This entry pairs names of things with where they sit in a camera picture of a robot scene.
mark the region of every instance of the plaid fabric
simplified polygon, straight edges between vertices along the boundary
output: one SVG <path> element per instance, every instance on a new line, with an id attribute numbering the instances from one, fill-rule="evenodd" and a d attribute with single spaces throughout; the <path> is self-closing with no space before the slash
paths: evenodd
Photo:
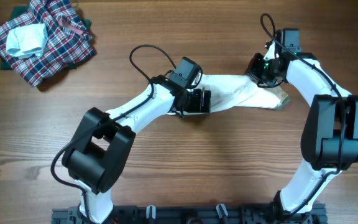
<path id="1" fill-rule="evenodd" d="M 71 26 L 83 31 L 82 35 L 60 26 L 65 20 Z M 9 31 L 29 24 L 44 23 L 48 42 L 41 57 L 19 60 L 6 53 L 6 39 Z M 88 41 L 92 36 L 76 15 L 70 0 L 31 0 L 28 11 L 0 27 L 0 56 L 21 77 L 33 87 L 42 80 L 58 73 L 63 67 L 87 60 L 95 55 Z"/>

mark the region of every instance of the wooden surface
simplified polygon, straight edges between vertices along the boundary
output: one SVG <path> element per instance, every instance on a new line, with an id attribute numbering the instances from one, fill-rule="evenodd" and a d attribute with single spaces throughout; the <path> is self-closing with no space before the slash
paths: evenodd
<path id="1" fill-rule="evenodd" d="M 18 4 L 25 1 L 0 1 L 0 24 Z M 49 223 L 52 208 L 78 204 L 79 191 L 52 179 L 51 160 L 85 111 L 115 108 L 144 90 L 146 81 L 128 60 L 137 45 L 158 45 L 177 63 L 187 56 L 207 74 L 240 75 L 256 52 L 265 52 L 259 16 L 268 12 L 277 28 L 300 28 L 304 51 L 358 95 L 358 1 L 80 1 L 78 10 L 93 21 L 97 56 L 39 89 L 0 71 L 0 223 Z M 150 76 L 170 68 L 153 49 L 134 60 Z M 114 203 L 271 201 L 299 166 L 309 110 L 292 86 L 283 88 L 291 102 L 280 111 L 234 108 L 184 121 L 163 116 L 148 125 L 112 189 Z M 318 201 L 326 203 L 330 223 L 358 223 L 358 164 Z"/>

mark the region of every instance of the green object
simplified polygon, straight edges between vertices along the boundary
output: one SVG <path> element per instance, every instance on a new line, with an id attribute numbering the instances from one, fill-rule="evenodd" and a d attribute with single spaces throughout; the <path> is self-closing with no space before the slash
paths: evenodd
<path id="1" fill-rule="evenodd" d="M 19 17 L 21 14 L 27 12 L 28 8 L 29 8 L 29 5 L 15 6 L 11 13 L 11 20 L 16 17 Z M 91 21 L 89 19 L 82 20 L 82 23 L 84 24 L 84 26 L 86 27 L 87 30 L 90 29 Z M 74 64 L 74 65 L 69 65 L 69 66 L 65 67 L 64 69 L 69 70 L 69 69 L 76 69 L 76 68 L 77 68 L 77 66 Z M 3 59 L 1 59 L 0 70 L 12 70 L 12 67 L 8 63 L 6 63 Z"/>

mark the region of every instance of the clothing pile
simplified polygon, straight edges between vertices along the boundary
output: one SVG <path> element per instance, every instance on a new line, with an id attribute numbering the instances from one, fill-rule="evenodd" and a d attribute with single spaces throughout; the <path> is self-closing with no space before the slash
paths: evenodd
<path id="1" fill-rule="evenodd" d="M 0 56 L 33 87 L 95 51 L 69 0 L 31 0 L 27 12 L 0 27 Z"/>

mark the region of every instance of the white cloth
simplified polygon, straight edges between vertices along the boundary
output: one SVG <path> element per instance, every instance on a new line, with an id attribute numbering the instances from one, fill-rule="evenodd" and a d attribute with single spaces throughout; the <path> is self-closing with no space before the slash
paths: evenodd
<path id="1" fill-rule="evenodd" d="M 272 89 L 259 88 L 247 75 L 203 75 L 197 88 L 211 90 L 211 113 L 233 106 L 275 109 L 289 100 L 279 86 Z"/>
<path id="2" fill-rule="evenodd" d="M 36 55 L 41 57 L 48 42 L 45 24 L 31 24 L 9 31 L 6 40 L 6 53 L 24 59 Z"/>

